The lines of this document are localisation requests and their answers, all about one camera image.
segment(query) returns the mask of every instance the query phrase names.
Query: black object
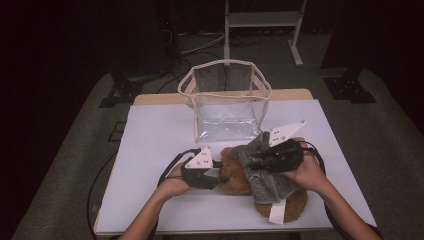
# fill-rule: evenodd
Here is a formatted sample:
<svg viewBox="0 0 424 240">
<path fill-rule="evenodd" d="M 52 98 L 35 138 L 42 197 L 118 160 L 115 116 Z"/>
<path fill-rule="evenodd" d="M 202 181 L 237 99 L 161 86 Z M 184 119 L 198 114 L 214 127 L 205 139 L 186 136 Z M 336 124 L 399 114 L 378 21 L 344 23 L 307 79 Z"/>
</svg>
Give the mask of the black object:
<svg viewBox="0 0 424 240">
<path fill-rule="evenodd" d="M 199 154 L 201 152 L 200 148 L 197 149 L 189 149 L 183 153 L 178 154 L 174 160 L 172 160 L 172 162 L 168 165 L 168 167 L 166 167 L 165 171 L 163 171 L 162 175 L 159 178 L 158 181 L 158 187 L 159 185 L 166 179 L 166 176 L 168 175 L 168 173 L 172 170 L 172 168 L 174 168 L 175 164 L 177 164 L 181 158 L 189 153 L 193 153 L 194 156 L 196 156 L 197 154 Z M 207 188 L 207 189 L 213 189 L 220 180 L 218 179 L 213 179 L 212 177 L 209 176 L 205 176 L 203 173 L 207 171 L 207 169 L 201 169 L 203 170 L 203 172 L 199 172 L 199 171 L 195 171 L 198 169 L 186 169 L 185 165 L 187 164 L 187 162 L 189 162 L 191 159 L 193 159 L 193 157 L 189 157 L 185 162 L 184 165 L 181 167 L 181 173 L 182 173 L 182 177 L 183 180 L 187 182 L 187 184 L 189 184 L 192 187 L 198 187 L 198 188 Z M 216 162 L 213 161 L 213 167 L 214 168 L 220 168 L 222 167 L 222 164 L 220 162 Z M 147 239 L 151 240 L 154 238 L 155 236 L 155 232 L 158 226 L 158 222 L 159 220 L 156 222 L 155 226 L 153 227 L 152 231 L 149 234 L 149 237 Z"/>
<path fill-rule="evenodd" d="M 190 169 L 186 168 L 187 163 L 193 159 L 190 157 L 187 159 L 183 166 L 181 167 L 181 173 L 183 180 L 187 182 L 188 185 L 195 188 L 203 188 L 203 189 L 214 189 L 219 182 L 228 182 L 229 178 L 218 179 L 215 177 L 205 175 L 209 169 Z M 214 168 L 222 167 L 222 164 L 213 160 Z"/>
<path fill-rule="evenodd" d="M 341 77 L 324 77 L 324 82 L 334 100 L 350 100 L 352 103 L 375 103 L 371 93 L 358 81 L 362 67 L 348 67 Z"/>
<path fill-rule="evenodd" d="M 147 82 L 181 64 L 171 0 L 91 0 L 92 31 L 113 81 L 100 107 L 132 103 Z"/>
<path fill-rule="evenodd" d="M 289 139 L 268 150 L 253 153 L 252 157 L 261 158 L 249 164 L 250 169 L 265 169 L 270 173 L 296 170 L 303 162 L 303 148 L 300 143 Z"/>
</svg>

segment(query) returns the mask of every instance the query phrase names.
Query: floor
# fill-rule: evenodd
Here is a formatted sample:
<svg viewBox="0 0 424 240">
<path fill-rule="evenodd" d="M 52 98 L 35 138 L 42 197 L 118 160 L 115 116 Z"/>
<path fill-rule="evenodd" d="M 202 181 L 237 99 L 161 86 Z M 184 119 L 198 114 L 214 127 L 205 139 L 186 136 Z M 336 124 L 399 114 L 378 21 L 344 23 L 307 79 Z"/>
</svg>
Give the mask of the floor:
<svg viewBox="0 0 424 240">
<path fill-rule="evenodd" d="M 384 82 L 364 69 L 359 81 L 376 103 L 334 100 L 323 78 L 344 69 L 321 69 L 330 34 L 301 34 L 295 66 L 287 46 L 290 34 L 241 38 L 231 48 L 234 59 L 255 63 L 274 89 L 307 88 L 323 107 L 345 158 L 385 239 L 424 236 L 424 137 L 391 97 Z M 189 50 L 210 36 L 181 36 Z M 223 57 L 222 45 L 184 57 L 173 73 L 145 84 L 142 93 L 176 92 L 175 76 L 190 66 Z M 101 108 L 113 88 L 106 74 L 87 98 L 13 239 L 108 239 L 92 232 L 129 103 Z M 335 231 L 311 231 L 302 239 L 341 239 Z M 285 234 L 173 236 L 172 239 L 287 239 Z"/>
</svg>

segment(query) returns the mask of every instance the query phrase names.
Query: white tabletop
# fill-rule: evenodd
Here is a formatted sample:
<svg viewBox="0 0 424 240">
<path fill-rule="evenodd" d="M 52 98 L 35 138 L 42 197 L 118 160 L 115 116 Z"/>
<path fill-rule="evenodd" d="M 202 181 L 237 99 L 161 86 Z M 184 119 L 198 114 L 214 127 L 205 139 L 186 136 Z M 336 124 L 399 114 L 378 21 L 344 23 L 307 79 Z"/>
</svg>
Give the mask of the white tabletop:
<svg viewBox="0 0 424 240">
<path fill-rule="evenodd" d="M 321 153 L 328 178 L 353 209 L 376 225 L 366 201 L 343 156 L 318 100 L 270 101 L 261 129 L 269 131 L 306 120 L 293 137 L 304 137 Z M 194 143 L 194 113 L 184 104 L 132 106 L 119 153 L 95 225 L 97 234 L 122 233 L 155 190 L 159 176 L 179 153 L 210 146 L 219 152 L 246 141 Z M 169 200 L 159 217 L 158 234 L 209 232 L 297 231 L 331 228 L 323 201 L 308 192 L 301 217 L 278 225 L 268 222 L 253 205 L 252 196 L 229 196 L 214 190 L 193 190 Z"/>
</svg>

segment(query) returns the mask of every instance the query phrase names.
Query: black cable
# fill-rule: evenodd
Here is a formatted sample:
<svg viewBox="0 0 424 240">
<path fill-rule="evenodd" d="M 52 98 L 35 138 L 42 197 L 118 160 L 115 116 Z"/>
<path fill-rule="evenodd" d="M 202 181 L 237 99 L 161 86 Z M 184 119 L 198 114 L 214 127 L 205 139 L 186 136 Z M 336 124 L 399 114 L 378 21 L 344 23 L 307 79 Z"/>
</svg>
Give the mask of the black cable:
<svg viewBox="0 0 424 240">
<path fill-rule="evenodd" d="M 134 81 L 130 81 L 130 82 L 145 84 L 146 82 L 151 82 L 151 81 L 154 81 L 154 80 L 161 79 L 161 78 L 165 77 L 166 75 L 168 75 L 168 73 L 169 73 L 169 71 L 163 71 L 163 72 L 158 73 L 154 76 L 149 76 L 149 77 L 146 77 L 146 78 L 141 78 L 139 80 L 134 80 Z"/>
<path fill-rule="evenodd" d="M 309 151 L 309 152 L 311 152 L 311 153 L 313 153 L 314 155 L 315 155 L 315 157 L 317 158 L 317 160 L 318 160 L 318 163 L 319 163 L 319 166 L 320 166 L 320 168 L 321 168 L 321 170 L 323 171 L 323 173 L 324 173 L 324 175 L 326 175 L 326 171 L 325 171 L 325 165 L 324 165 L 324 160 L 322 159 L 322 157 L 321 157 L 321 154 L 319 154 L 319 152 L 318 152 L 318 150 L 317 150 L 317 148 L 314 146 L 314 145 L 312 145 L 311 143 L 309 143 L 309 142 L 306 142 L 306 141 L 301 141 L 301 142 L 304 142 L 304 143 L 306 143 L 306 144 L 309 144 L 311 147 L 310 148 L 304 148 L 304 150 L 306 150 L 306 151 Z M 330 221 L 330 223 L 331 223 L 331 225 L 333 225 L 333 227 L 334 227 L 334 229 L 344 238 L 344 239 L 347 239 L 347 240 L 354 240 L 354 238 L 352 238 L 348 233 L 346 233 L 344 230 L 343 230 L 343 228 L 337 223 L 337 221 L 336 221 L 336 219 L 334 219 L 334 216 L 333 216 L 333 214 L 331 213 L 331 211 L 330 211 L 330 209 L 328 208 L 328 206 L 327 206 L 327 204 L 324 202 L 324 208 L 325 208 L 325 213 L 327 214 L 327 217 L 328 217 L 328 220 Z M 374 227 L 374 226 L 372 226 L 372 225 L 370 225 L 370 224 L 368 224 L 368 223 L 366 223 L 379 237 L 381 237 L 381 239 L 383 239 L 383 236 L 381 235 L 381 233 L 380 233 L 380 231 L 376 228 L 376 227 Z"/>
<path fill-rule="evenodd" d="M 167 178 L 166 175 L 168 175 L 168 173 L 172 170 L 172 168 L 174 168 L 175 164 L 177 164 L 184 155 L 186 155 L 187 153 L 193 153 L 194 155 L 197 155 L 199 152 L 200 152 L 200 149 L 189 149 L 189 150 L 186 150 L 183 153 L 179 153 L 174 158 L 174 160 L 171 161 L 171 163 L 166 167 L 166 169 L 163 171 L 162 175 L 159 177 L 157 187 L 159 187 L 159 185 Z M 153 240 L 155 233 L 156 233 L 156 229 L 158 227 L 158 223 L 159 223 L 159 219 L 156 221 L 155 226 L 150 231 L 150 234 L 147 237 L 148 240 Z"/>
<path fill-rule="evenodd" d="M 103 170 L 105 169 L 105 167 L 109 164 L 109 162 L 116 156 L 117 153 L 118 153 L 118 151 L 115 151 L 112 154 L 112 156 L 106 161 L 106 163 L 103 164 L 103 166 L 100 168 L 100 170 L 97 172 L 96 178 L 94 178 L 93 184 L 91 185 L 90 191 L 88 192 L 87 209 L 86 209 L 87 224 L 88 224 L 88 228 L 90 229 L 91 236 L 95 240 L 97 240 L 97 235 L 94 232 L 93 227 L 91 226 L 91 222 L 90 222 L 90 200 L 91 200 L 91 193 L 93 192 L 94 185 L 96 185 L 97 179 L 99 178 L 100 174 L 103 172 Z"/>
<path fill-rule="evenodd" d="M 244 48 L 244 47 L 250 47 L 250 46 L 259 44 L 262 42 L 262 35 L 263 34 L 260 34 L 259 36 L 257 36 L 259 40 L 254 40 L 253 38 L 243 36 L 242 34 L 232 36 L 230 39 L 230 46 L 237 47 L 237 48 Z"/>
<path fill-rule="evenodd" d="M 211 52 L 198 52 L 198 51 L 196 51 L 196 52 L 192 52 L 192 53 L 186 53 L 186 54 L 184 54 L 184 56 L 192 56 L 192 55 L 195 55 L 195 54 L 209 54 L 211 56 L 214 56 L 217 60 L 221 60 L 221 57 L 219 57 L 218 55 L 213 54 Z"/>
<path fill-rule="evenodd" d="M 160 90 L 162 90 L 162 88 L 164 88 L 166 85 L 168 85 L 169 83 L 173 82 L 174 80 L 179 79 L 182 76 L 185 76 L 190 71 L 190 69 L 191 69 L 191 63 L 190 63 L 190 61 L 188 61 L 188 60 L 186 60 L 184 58 L 182 58 L 182 60 L 188 64 L 188 69 L 186 71 L 184 71 L 182 74 L 178 75 L 178 76 L 175 76 L 175 74 L 174 74 L 174 78 L 172 78 L 171 80 L 169 80 L 166 83 L 162 84 L 162 86 L 156 91 L 156 94 L 158 94 L 160 92 Z"/>
<path fill-rule="evenodd" d="M 180 51 L 180 54 L 181 55 L 186 55 L 186 54 L 194 53 L 194 52 L 203 50 L 205 48 L 210 48 L 212 46 L 217 46 L 218 44 L 219 44 L 219 46 L 222 46 L 223 43 L 224 43 L 225 36 L 224 36 L 223 33 L 221 33 L 220 35 L 221 35 L 220 37 L 218 37 L 218 38 L 216 38 L 216 39 L 214 39 L 214 40 L 212 40 L 212 41 L 210 41 L 208 43 L 205 43 L 205 44 L 203 44 L 200 47 L 197 47 L 197 48 L 194 48 L 194 49 L 191 49 L 191 50 L 187 50 L 187 51 Z"/>
<path fill-rule="evenodd" d="M 200 37 L 205 37 L 205 38 L 216 39 L 217 37 L 222 36 L 222 32 L 211 33 L 211 34 L 207 34 L 207 33 L 196 33 L 194 35 L 200 36 Z"/>
</svg>

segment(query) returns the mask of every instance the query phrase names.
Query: brown object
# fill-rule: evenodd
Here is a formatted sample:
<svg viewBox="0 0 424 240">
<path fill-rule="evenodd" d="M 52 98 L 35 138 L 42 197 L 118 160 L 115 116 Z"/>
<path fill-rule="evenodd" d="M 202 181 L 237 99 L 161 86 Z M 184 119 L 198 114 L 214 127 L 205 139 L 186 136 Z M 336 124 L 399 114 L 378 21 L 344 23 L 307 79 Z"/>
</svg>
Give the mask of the brown object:
<svg viewBox="0 0 424 240">
<path fill-rule="evenodd" d="M 251 194 L 250 183 L 244 175 L 243 167 L 239 160 L 231 155 L 232 148 L 227 147 L 221 151 L 222 168 L 219 170 L 220 177 L 229 177 L 226 183 L 219 183 L 218 187 L 229 195 Z M 302 189 L 287 199 L 284 222 L 291 222 L 300 217 L 308 202 L 308 194 Z M 256 211 L 262 216 L 269 217 L 272 204 L 254 203 Z"/>
<path fill-rule="evenodd" d="M 303 189 L 294 193 L 286 202 L 286 211 L 284 212 L 284 222 L 292 222 L 300 217 L 308 202 L 308 194 Z M 272 204 L 257 204 L 255 203 L 256 211 L 262 216 L 269 217 Z"/>
<path fill-rule="evenodd" d="M 221 151 L 223 166 L 219 170 L 219 176 L 229 177 L 230 180 L 227 183 L 219 183 L 218 187 L 229 195 L 251 194 L 250 183 L 244 176 L 243 167 L 237 159 L 231 157 L 231 150 L 232 148 L 227 147 Z"/>
</svg>

